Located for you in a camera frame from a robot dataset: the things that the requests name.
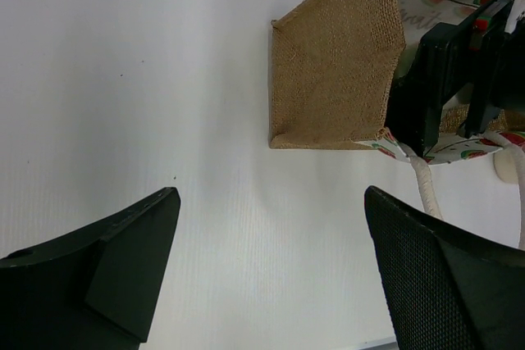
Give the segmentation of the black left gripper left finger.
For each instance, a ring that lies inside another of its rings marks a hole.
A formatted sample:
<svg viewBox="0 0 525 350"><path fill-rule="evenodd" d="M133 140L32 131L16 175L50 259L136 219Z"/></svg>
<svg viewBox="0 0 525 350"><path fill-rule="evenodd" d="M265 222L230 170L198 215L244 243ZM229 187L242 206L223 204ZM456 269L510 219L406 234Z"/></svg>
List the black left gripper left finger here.
<svg viewBox="0 0 525 350"><path fill-rule="evenodd" d="M137 349L148 340L180 213L164 188L1 260L3 349Z"/></svg>

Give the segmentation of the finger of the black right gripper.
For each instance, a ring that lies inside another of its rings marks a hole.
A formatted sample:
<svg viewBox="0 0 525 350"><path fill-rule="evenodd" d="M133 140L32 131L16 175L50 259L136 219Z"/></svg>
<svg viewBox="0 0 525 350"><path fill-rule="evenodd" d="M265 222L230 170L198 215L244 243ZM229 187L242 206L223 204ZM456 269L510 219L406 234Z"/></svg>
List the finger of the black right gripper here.
<svg viewBox="0 0 525 350"><path fill-rule="evenodd" d="M418 157L437 143L445 104L475 80L472 22L440 23L423 35L408 73L392 83L386 127Z"/></svg>
<svg viewBox="0 0 525 350"><path fill-rule="evenodd" d="M503 110L524 113L524 21L514 0L495 0L473 23L472 96L458 135L484 133Z"/></svg>

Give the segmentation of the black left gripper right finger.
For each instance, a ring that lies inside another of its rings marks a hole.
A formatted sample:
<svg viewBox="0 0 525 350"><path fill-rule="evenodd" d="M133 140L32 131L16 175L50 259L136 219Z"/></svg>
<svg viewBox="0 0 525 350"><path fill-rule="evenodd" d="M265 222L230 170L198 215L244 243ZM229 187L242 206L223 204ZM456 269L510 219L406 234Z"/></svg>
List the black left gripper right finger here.
<svg viewBox="0 0 525 350"><path fill-rule="evenodd" d="M371 186L364 194L401 349L522 349L524 252L436 219Z"/></svg>

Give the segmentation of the watermelon print canvas bag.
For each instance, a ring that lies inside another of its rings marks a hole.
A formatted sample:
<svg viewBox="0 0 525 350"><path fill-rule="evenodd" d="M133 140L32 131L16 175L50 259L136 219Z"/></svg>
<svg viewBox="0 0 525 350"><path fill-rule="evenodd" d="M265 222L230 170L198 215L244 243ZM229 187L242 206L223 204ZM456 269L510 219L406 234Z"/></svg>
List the watermelon print canvas bag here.
<svg viewBox="0 0 525 350"><path fill-rule="evenodd" d="M430 168L491 154L497 175L524 183L524 113L503 110L487 130L458 135L472 96L444 107L438 143L424 157L386 127L392 83L405 76L424 34L474 23L495 0L304 0L272 22L272 148L375 149L411 164L424 210L440 217ZM513 15L524 0L514 0Z"/></svg>

